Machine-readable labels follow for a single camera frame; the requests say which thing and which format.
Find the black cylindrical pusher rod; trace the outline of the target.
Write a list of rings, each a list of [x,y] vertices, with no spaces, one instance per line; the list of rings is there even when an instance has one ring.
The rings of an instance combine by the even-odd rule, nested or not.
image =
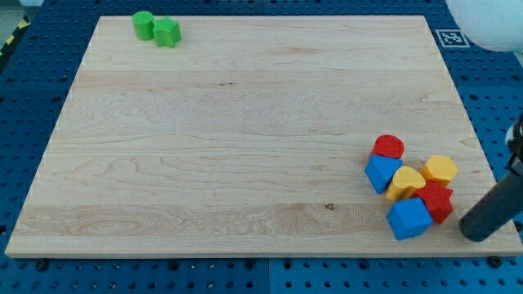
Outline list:
[[[508,128],[505,143],[511,152],[507,174],[458,223],[473,242],[484,241],[522,212],[522,115]]]

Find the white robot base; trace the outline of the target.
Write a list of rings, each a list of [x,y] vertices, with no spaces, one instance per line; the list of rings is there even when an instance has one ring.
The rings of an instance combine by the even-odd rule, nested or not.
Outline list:
[[[445,0],[456,25],[478,47],[522,51],[522,0]]]

